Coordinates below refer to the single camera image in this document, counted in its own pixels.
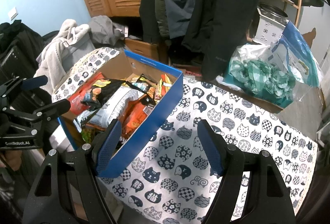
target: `cat print tablecloth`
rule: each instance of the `cat print tablecloth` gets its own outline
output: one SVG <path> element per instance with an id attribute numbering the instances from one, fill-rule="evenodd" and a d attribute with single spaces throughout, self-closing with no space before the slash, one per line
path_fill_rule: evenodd
<path id="1" fill-rule="evenodd" d="M 221 178 L 197 137 L 206 119 L 243 151 L 269 151 L 290 192 L 295 213 L 308 191 L 317 145 L 275 115 L 210 83 L 184 79 L 184 96 L 135 160 L 115 179 L 102 178 L 120 200 L 162 224 L 200 224 Z M 241 216 L 249 184 L 244 172 L 232 220 Z"/>
<path id="2" fill-rule="evenodd" d="M 109 47 L 103 47 L 91 51 L 82 57 L 67 72 L 52 94 L 52 102 L 69 98 L 75 91 L 95 74 L 101 66 L 120 52 Z"/>

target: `hanging coat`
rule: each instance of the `hanging coat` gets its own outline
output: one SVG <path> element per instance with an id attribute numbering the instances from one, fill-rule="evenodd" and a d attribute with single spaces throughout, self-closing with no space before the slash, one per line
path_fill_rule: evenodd
<path id="1" fill-rule="evenodd" d="M 246 42 L 258 0 L 196 0 L 183 45 L 203 52 L 202 76 L 213 80 L 228 66 L 235 48 Z"/>

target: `cardboard box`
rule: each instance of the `cardboard box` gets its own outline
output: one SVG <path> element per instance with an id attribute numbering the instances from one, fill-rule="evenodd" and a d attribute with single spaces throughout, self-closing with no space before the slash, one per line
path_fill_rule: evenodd
<path id="1" fill-rule="evenodd" d="M 133 161 L 138 153 L 144 148 L 151 137 L 167 119 L 168 115 L 179 103 L 183 96 L 183 73 L 173 67 L 166 66 L 136 53 L 125 51 L 104 64 L 98 72 L 109 79 L 124 79 L 131 74 L 144 74 L 154 82 L 161 79 L 166 73 L 173 83 L 169 91 L 155 106 L 150 115 L 137 128 L 128 141 L 113 155 L 107 168 L 107 175 L 110 178 L 120 176 L 121 172 Z M 73 131 L 72 120 L 76 116 L 67 112 L 59 118 L 69 141 L 73 148 L 77 149 L 82 144 L 81 135 Z"/>

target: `orange snack bag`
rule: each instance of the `orange snack bag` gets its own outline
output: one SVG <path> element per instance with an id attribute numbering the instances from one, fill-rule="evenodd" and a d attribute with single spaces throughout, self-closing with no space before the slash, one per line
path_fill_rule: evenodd
<path id="1" fill-rule="evenodd" d="M 152 109 L 144 104 L 141 100 L 134 106 L 131 106 L 131 110 L 127 112 L 127 118 L 123 122 L 123 130 L 121 136 L 129 138 L 135 129 L 145 120 L 145 118 L 151 113 Z"/>
<path id="2" fill-rule="evenodd" d="M 83 100 L 86 92 L 92 87 L 92 85 L 99 79 L 104 79 L 101 72 L 92 76 L 87 80 L 72 96 L 68 98 L 71 104 L 70 111 L 75 115 L 79 115 L 84 110 L 87 110 L 90 106 L 82 104 L 80 101 Z"/>
<path id="3" fill-rule="evenodd" d="M 154 99 L 156 102 L 159 102 L 172 86 L 172 82 L 166 74 L 162 74 L 160 77 L 161 79 L 157 84 L 157 88 L 154 95 Z"/>

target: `metal screw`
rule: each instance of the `metal screw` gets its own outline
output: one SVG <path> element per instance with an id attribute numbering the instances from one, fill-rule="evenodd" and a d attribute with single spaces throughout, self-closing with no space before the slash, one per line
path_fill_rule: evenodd
<path id="1" fill-rule="evenodd" d="M 229 144 L 229 145 L 227 146 L 227 148 L 228 148 L 229 150 L 236 150 L 236 146 L 235 146 L 234 144 Z"/>
<path id="2" fill-rule="evenodd" d="M 82 148 L 83 148 L 83 150 L 88 150 L 88 149 L 90 149 L 90 144 L 83 144 Z"/>
<path id="3" fill-rule="evenodd" d="M 267 150 L 263 150 L 263 151 L 261 152 L 261 154 L 262 154 L 263 156 L 265 156 L 265 157 L 268 157 L 268 156 L 269 156 L 269 152 L 268 152 Z"/>
<path id="4" fill-rule="evenodd" d="M 55 155 L 55 153 L 56 153 L 56 149 L 51 149 L 48 154 L 50 156 L 53 156 L 53 155 Z"/>

